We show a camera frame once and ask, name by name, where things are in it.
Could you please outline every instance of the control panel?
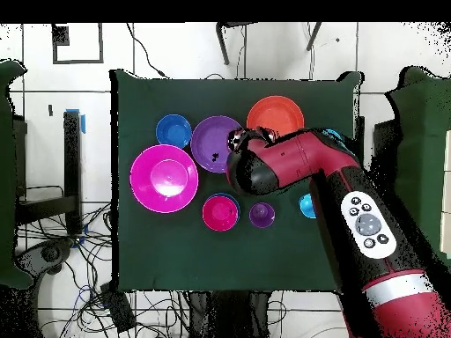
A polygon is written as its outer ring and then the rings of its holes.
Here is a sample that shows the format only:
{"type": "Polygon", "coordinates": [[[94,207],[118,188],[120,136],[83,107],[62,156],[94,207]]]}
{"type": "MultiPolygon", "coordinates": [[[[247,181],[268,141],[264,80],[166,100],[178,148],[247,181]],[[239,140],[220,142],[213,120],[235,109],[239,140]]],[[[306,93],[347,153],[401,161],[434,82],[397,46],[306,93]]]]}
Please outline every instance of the control panel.
{"type": "Polygon", "coordinates": [[[373,259],[382,259],[396,250],[395,236],[373,198],[353,191],[342,200],[341,211],[360,252],[373,259]]]}

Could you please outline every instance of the white button panel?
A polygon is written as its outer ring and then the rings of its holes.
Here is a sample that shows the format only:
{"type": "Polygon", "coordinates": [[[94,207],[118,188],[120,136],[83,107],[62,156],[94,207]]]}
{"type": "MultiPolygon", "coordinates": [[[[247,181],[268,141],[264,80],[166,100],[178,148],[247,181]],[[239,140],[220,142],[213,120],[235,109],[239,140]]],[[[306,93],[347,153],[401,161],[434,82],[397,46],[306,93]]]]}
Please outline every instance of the white button panel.
{"type": "Polygon", "coordinates": [[[344,220],[364,256],[382,259],[387,258],[396,250],[395,236],[388,228],[373,198],[369,195],[358,191],[348,193],[342,200],[341,210],[344,220]],[[381,229],[374,235],[364,236],[358,232],[356,223],[363,214],[371,214],[381,222],[381,229]]]}

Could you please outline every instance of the white floor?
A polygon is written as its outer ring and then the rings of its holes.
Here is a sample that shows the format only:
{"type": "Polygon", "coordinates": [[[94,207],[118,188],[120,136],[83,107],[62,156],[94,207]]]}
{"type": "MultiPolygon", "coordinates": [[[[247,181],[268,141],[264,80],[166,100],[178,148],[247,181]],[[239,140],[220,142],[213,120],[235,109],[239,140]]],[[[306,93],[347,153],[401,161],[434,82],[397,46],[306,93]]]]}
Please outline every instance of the white floor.
{"type": "MultiPolygon", "coordinates": [[[[145,45],[151,63],[170,78],[204,78],[212,73],[225,78],[237,75],[237,62],[243,45],[240,27],[225,30],[230,58],[230,64],[225,66],[215,23],[130,26],[136,38],[145,45]]],[[[94,42],[98,36],[96,24],[69,24],[69,31],[70,45],[58,47],[60,59],[99,58],[99,46],[94,42]]],[[[307,42],[307,22],[262,22],[248,26],[247,77],[308,79],[311,55],[306,51],[307,42]]],[[[399,72],[405,66],[425,66],[436,75],[448,77],[451,74],[449,49],[443,36],[423,24],[322,24],[314,44],[313,79],[335,80],[347,70],[365,74],[359,110],[360,115],[366,117],[366,165],[371,157],[373,125],[394,118],[383,93],[396,88],[399,72]]],[[[132,40],[125,23],[103,24],[103,56],[104,63],[53,64],[50,25],[0,26],[0,58],[20,60],[27,68],[24,78],[16,79],[10,86],[14,110],[24,115],[28,123],[27,184],[29,187],[63,185],[63,112],[79,109],[86,118],[86,131],[82,134],[85,212],[96,210],[111,199],[108,71],[125,69],[140,77],[159,77],[149,67],[144,51],[132,40]],[[48,105],[53,108],[52,116],[48,105]]],[[[238,76],[243,77],[242,53],[238,76]]],[[[447,170],[451,171],[451,155],[448,157],[447,170]]],[[[58,196],[58,189],[31,191],[29,199],[51,196],[58,196]]],[[[443,213],[444,221],[451,220],[451,203],[444,205],[449,208],[444,210],[447,212],[443,213]]],[[[101,218],[96,220],[91,230],[107,233],[101,218]]],[[[18,248],[25,249],[35,242],[36,239],[20,239],[18,248]]],[[[108,258],[109,250],[102,249],[100,255],[108,258]]],[[[75,269],[78,283],[86,284],[85,262],[77,250],[74,249],[68,263],[75,269]]],[[[95,266],[100,283],[111,278],[110,262],[96,261],[95,266]]],[[[146,296],[156,303],[167,298],[168,294],[146,292],[146,296]]],[[[68,319],[73,314],[77,297],[78,289],[67,266],[56,276],[45,276],[39,298],[40,323],[68,319]]],[[[137,291],[130,297],[141,323],[165,323],[165,302],[159,304],[161,310],[149,310],[151,306],[143,292],[137,291]]],[[[281,297],[282,293],[276,292],[273,299],[280,300],[281,297]]],[[[279,322],[279,304],[270,305],[269,321],[274,322],[270,325],[271,338],[347,338],[344,319],[333,294],[286,291],[283,301],[288,311],[279,322]]],[[[76,309],[82,304],[78,301],[76,309]]],[[[173,315],[171,318],[169,323],[174,321],[173,315]]],[[[47,338],[57,338],[64,324],[48,324],[43,333],[47,338]]],[[[108,333],[111,338],[118,338],[116,333],[108,333]]],[[[180,323],[171,328],[171,333],[180,333],[180,323]]],[[[153,336],[153,332],[143,330],[137,338],[153,336]]],[[[97,333],[86,334],[84,338],[106,337],[97,333]]]]}

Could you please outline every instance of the orange plate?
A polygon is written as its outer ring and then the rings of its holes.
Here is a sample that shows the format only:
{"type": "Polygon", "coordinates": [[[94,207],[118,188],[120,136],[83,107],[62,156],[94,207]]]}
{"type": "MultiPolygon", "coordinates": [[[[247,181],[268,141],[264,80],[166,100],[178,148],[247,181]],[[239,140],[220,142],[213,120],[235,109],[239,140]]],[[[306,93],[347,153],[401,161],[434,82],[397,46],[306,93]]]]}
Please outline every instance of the orange plate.
{"type": "Polygon", "coordinates": [[[304,127],[304,116],[299,107],[284,96],[268,96],[258,101],[248,115],[248,129],[257,126],[273,129],[279,136],[304,127]]]}

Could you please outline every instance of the red robot arm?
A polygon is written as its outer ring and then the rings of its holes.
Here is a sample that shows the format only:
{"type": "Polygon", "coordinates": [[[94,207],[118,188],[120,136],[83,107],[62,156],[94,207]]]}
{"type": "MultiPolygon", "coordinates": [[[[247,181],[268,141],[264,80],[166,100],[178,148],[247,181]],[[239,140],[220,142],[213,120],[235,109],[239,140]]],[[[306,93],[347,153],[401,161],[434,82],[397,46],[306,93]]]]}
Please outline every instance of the red robot arm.
{"type": "Polygon", "coordinates": [[[451,313],[416,244],[340,138],[324,129],[302,129],[275,141],[264,129],[229,138],[227,179],[239,193],[265,195],[311,178],[314,210],[330,247],[350,336],[451,338],[451,313]],[[365,315],[373,334],[351,322],[365,315]]]}

